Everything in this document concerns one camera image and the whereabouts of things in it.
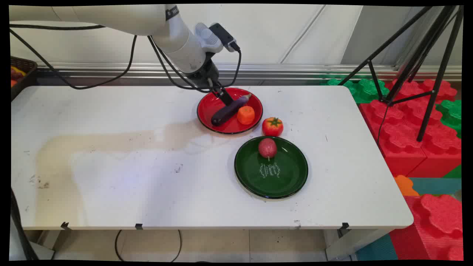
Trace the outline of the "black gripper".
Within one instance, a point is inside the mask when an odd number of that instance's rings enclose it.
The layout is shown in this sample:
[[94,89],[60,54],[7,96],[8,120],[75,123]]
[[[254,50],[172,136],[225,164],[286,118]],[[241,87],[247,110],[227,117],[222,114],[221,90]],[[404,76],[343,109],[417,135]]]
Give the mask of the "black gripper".
[[210,90],[225,106],[230,106],[234,100],[219,82],[219,71],[212,61],[214,55],[214,52],[206,52],[204,59],[193,59],[186,64],[188,69],[184,73],[191,83],[187,89]]

